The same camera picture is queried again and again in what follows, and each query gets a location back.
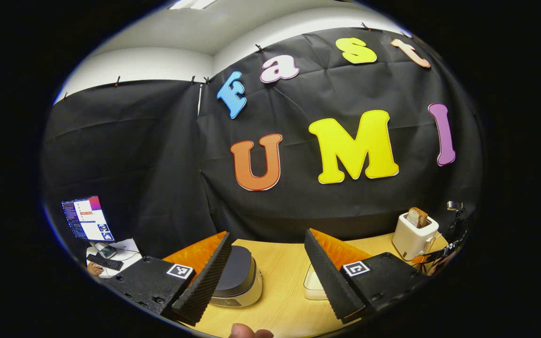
black backdrop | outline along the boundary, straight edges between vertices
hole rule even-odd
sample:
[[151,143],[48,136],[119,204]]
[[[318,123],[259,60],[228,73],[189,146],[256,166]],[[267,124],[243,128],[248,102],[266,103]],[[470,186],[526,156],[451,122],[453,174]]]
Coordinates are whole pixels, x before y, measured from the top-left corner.
[[[343,37],[365,41],[378,60],[351,64],[335,47]],[[432,66],[414,63],[390,44],[395,38]],[[299,74],[262,83],[264,61],[283,54],[294,57]],[[247,104],[231,119],[216,94],[235,70],[242,73]],[[75,256],[84,248],[70,235],[60,201],[86,195],[99,195],[117,240],[134,238],[154,257],[215,231],[227,230],[233,240],[302,242],[313,227],[356,239],[393,232],[410,206],[428,212],[441,230],[452,219],[446,201],[463,201],[470,215],[475,210],[483,175],[476,112],[442,62],[412,39],[362,28],[307,33],[221,71],[202,86],[198,114],[199,87],[185,81],[104,85],[54,105],[44,136],[44,199]],[[438,131],[427,111],[432,103],[448,107],[457,155],[443,167],[436,163]],[[399,173],[320,184],[320,149],[309,125],[335,118],[356,137],[361,115],[374,109],[389,113]],[[236,181],[230,147],[248,139],[257,144],[271,133],[283,135],[279,182],[266,191],[245,190]],[[262,176],[262,147],[251,150],[251,162],[254,175]]]
[[[364,41],[377,61],[350,63],[335,46],[343,37]],[[412,45],[431,67],[420,67],[393,47],[394,38]],[[265,60],[284,54],[294,57],[299,74],[262,83]],[[247,103],[231,119],[216,94],[236,70],[242,73],[238,81],[245,87]],[[448,107],[456,160],[444,167],[436,163],[438,131],[427,111],[432,103]],[[346,173],[344,182],[320,184],[320,149],[309,125],[335,118],[355,138],[360,117],[374,109],[389,113],[389,139],[399,174],[368,179],[362,173],[354,180],[339,162]],[[313,227],[340,239],[355,239],[393,232],[398,215],[418,206],[443,229],[452,218],[445,203],[464,201],[472,214],[481,189],[483,149],[476,113],[442,62],[400,34],[338,28],[265,46],[264,53],[246,56],[203,86],[197,124],[213,220],[239,238],[302,242],[305,230]],[[245,190],[236,182],[230,147],[253,141],[252,172],[262,176],[266,160],[258,140],[271,133],[283,135],[280,179],[266,191]],[[368,165],[367,157],[363,168]]]
[[56,103],[42,152],[43,199],[76,257],[60,202],[98,195],[116,240],[165,257],[216,233],[198,175],[199,85],[135,81]]

toast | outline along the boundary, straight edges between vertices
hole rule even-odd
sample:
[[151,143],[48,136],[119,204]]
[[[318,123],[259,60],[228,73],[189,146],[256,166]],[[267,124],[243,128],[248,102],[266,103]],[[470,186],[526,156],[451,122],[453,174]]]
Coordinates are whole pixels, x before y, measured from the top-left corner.
[[410,224],[421,229],[427,225],[427,213],[417,207],[412,207],[408,209],[406,220],[409,221]]

blue letter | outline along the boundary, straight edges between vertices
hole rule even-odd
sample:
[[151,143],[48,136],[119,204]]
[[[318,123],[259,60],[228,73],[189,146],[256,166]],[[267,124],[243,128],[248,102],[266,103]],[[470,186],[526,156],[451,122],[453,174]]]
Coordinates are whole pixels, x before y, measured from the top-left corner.
[[243,85],[239,81],[236,81],[239,77],[241,77],[241,72],[234,71],[231,76],[229,76],[229,79],[227,79],[227,82],[218,91],[218,94],[216,94],[216,98],[223,99],[227,107],[229,107],[231,118],[235,118],[237,114],[239,114],[246,102],[245,98],[239,98],[239,96],[237,96],[237,94],[243,94],[245,91]]

orange foam pad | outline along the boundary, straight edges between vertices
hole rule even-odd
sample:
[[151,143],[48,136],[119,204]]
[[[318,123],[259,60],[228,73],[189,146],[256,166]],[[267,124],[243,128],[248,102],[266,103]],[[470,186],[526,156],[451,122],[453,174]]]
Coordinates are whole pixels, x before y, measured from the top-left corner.
[[192,267],[195,270],[195,276],[193,277],[193,280],[195,280],[226,234],[227,232],[223,231],[206,239],[202,239],[195,244],[187,246],[187,248],[183,248],[172,255],[168,255],[163,261]]
[[341,269],[341,266],[344,264],[350,264],[355,261],[362,261],[363,259],[372,257],[372,255],[363,252],[363,250],[351,246],[335,237],[321,233],[312,228],[310,231],[313,233],[325,253],[329,256],[329,259],[331,259],[337,270]]

computer monitor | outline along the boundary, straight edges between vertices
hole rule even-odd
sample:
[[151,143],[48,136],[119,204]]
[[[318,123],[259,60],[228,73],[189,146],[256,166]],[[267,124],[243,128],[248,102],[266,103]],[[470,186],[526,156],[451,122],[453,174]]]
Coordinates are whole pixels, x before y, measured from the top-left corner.
[[106,244],[115,240],[97,195],[62,201],[62,210],[76,238],[90,242],[105,258],[116,254],[116,249]]

